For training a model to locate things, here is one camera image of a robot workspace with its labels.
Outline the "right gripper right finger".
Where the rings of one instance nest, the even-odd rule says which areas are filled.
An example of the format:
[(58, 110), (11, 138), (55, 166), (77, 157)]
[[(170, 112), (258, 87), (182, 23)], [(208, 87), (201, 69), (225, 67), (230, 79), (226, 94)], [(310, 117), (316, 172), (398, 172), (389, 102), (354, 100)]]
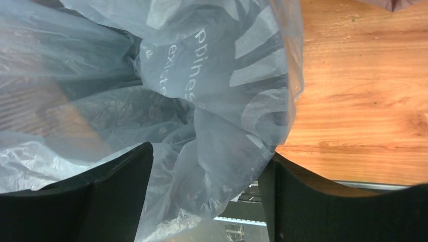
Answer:
[(427, 185), (352, 188), (275, 154), (258, 179), (270, 241), (427, 241)]

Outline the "light blue plastic bag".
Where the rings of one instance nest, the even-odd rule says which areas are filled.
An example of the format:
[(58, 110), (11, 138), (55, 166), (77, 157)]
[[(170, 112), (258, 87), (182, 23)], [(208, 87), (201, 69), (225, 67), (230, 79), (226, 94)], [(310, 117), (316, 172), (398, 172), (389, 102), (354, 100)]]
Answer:
[(110, 152), (61, 156), (1, 130), (1, 194), (39, 190), (149, 142), (134, 241), (220, 215), (284, 144), (302, 92), (300, 1), (1, 1), (1, 44), (127, 45), (128, 69), (81, 106)]

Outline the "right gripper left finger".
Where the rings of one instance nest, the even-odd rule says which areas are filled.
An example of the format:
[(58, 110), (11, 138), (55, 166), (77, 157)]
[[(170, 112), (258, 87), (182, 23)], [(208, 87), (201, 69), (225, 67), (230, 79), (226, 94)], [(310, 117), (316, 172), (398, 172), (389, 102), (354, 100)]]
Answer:
[(152, 164), (145, 142), (39, 190), (1, 194), (1, 241), (134, 241)]

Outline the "grey mesh trash bin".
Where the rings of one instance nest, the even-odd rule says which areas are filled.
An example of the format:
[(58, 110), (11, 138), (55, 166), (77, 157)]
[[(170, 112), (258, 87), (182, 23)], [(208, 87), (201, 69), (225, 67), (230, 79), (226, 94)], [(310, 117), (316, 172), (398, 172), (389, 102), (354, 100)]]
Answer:
[(107, 91), (128, 69), (128, 46), (1, 44), (1, 130), (25, 134), (74, 159), (110, 152), (82, 102)]

